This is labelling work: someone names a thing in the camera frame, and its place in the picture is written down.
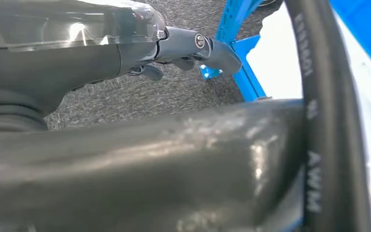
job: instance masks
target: screw head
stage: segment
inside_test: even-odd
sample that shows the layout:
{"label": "screw head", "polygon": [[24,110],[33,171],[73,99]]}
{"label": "screw head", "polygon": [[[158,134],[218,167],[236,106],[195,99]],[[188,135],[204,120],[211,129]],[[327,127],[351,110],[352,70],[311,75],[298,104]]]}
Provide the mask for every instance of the screw head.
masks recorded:
{"label": "screw head", "polygon": [[204,36],[201,33],[197,33],[195,37],[195,42],[198,48],[203,48],[205,45]]}

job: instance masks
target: white surface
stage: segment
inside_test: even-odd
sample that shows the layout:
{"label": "white surface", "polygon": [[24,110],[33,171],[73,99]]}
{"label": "white surface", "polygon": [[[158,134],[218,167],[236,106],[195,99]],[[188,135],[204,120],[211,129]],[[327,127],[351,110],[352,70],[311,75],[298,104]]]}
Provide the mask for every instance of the white surface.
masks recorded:
{"label": "white surface", "polygon": [[[371,59],[340,18],[337,21],[358,90],[371,193]],[[274,99],[302,98],[297,48],[285,3],[264,19],[260,35],[247,61],[265,94]]]}

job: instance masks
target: carpeted floor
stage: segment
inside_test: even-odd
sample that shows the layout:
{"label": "carpeted floor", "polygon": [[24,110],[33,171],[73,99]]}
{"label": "carpeted floor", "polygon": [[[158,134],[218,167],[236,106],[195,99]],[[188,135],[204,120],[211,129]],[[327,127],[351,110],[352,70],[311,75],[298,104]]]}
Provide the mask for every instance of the carpeted floor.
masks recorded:
{"label": "carpeted floor", "polygon": [[[215,36],[225,0],[144,0],[160,11],[166,25],[193,29]],[[244,23],[239,39],[258,34],[262,19],[280,4],[259,8]],[[139,119],[217,107],[243,101],[232,76],[204,81],[197,67],[182,71],[162,67],[159,82],[144,76],[122,76],[88,85],[65,96],[60,107],[45,118],[49,128],[58,130],[99,123]]]}

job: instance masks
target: blue metal bracket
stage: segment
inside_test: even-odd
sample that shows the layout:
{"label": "blue metal bracket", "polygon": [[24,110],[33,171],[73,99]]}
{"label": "blue metal bracket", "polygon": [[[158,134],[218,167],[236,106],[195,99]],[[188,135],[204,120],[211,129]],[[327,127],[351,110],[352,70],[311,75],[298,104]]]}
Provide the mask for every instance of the blue metal bracket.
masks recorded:
{"label": "blue metal bracket", "polygon": [[[234,75],[234,79],[246,101],[252,101],[258,97],[265,96],[264,90],[246,60],[248,52],[257,44],[259,36],[241,41],[235,41],[235,38],[244,20],[262,1],[263,0],[228,0],[215,37],[217,40],[227,43],[243,62],[243,67]],[[218,77],[222,73],[221,70],[210,69],[205,65],[200,66],[200,71],[204,79]]]}
{"label": "blue metal bracket", "polygon": [[246,59],[247,54],[258,43],[260,36],[250,37],[244,40],[239,40],[231,43],[232,49],[240,57],[243,67],[241,70],[234,74],[234,80],[245,101],[250,102],[259,97],[265,97],[265,92],[261,84],[257,80]]}

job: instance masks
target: black cable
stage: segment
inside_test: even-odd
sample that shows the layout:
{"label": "black cable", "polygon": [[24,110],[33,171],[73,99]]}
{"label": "black cable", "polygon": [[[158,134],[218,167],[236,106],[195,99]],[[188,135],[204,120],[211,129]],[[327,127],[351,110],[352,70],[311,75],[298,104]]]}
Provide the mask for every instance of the black cable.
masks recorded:
{"label": "black cable", "polygon": [[328,0],[286,0],[302,73],[306,124],[304,227],[371,231],[356,94]]}

